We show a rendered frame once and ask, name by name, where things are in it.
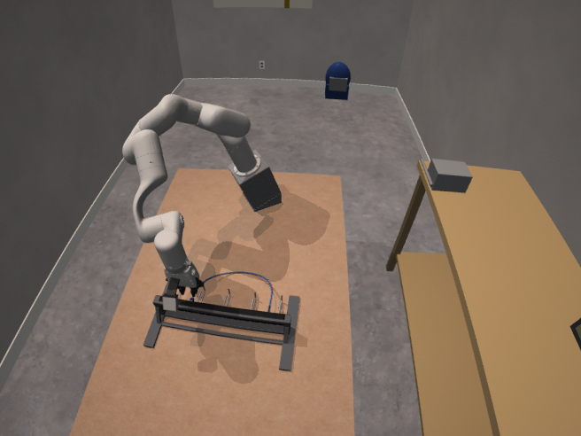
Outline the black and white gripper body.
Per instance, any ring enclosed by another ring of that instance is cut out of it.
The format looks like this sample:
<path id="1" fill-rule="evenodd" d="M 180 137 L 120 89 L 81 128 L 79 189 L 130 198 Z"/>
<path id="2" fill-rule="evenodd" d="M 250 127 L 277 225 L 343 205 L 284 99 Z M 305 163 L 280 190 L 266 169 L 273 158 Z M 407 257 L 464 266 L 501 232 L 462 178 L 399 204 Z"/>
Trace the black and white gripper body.
<path id="1" fill-rule="evenodd" d="M 199 274 L 198 274 L 198 271 L 193 263 L 192 263 L 192 266 L 188 266 L 188 268 L 185 269 L 180 274 L 167 273 L 165 267 L 164 267 L 164 271 L 165 271 L 165 275 L 166 275 L 168 282 L 169 282 L 171 277 L 179 278 L 180 279 L 179 286 L 190 287 L 190 288 L 197 287 L 196 277 L 198 276 L 198 279 L 199 279 Z"/>

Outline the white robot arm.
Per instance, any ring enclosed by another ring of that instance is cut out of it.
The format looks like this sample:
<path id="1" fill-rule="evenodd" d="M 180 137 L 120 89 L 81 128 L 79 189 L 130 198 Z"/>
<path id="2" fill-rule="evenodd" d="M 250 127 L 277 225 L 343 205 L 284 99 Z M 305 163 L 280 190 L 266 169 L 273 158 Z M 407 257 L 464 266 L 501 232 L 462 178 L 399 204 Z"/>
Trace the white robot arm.
<path id="1" fill-rule="evenodd" d="M 192 266 L 182 245 L 183 216 L 178 211 L 171 211 L 143 218 L 143 203 L 152 191 L 167 180 L 159 136 L 177 121 L 215 133 L 234 162 L 234 171 L 238 176 L 254 174 L 261 164 L 258 156 L 254 158 L 245 138 L 251 123 L 243 113 L 168 94 L 137 122 L 122 148 L 126 162 L 137 165 L 141 182 L 133 203 L 136 229 L 144 243 L 154 242 L 170 274 L 180 274 Z M 163 295 L 163 309 L 176 311 L 179 308 L 176 294 L 179 282 L 179 278 L 170 278 L 167 293 Z"/>

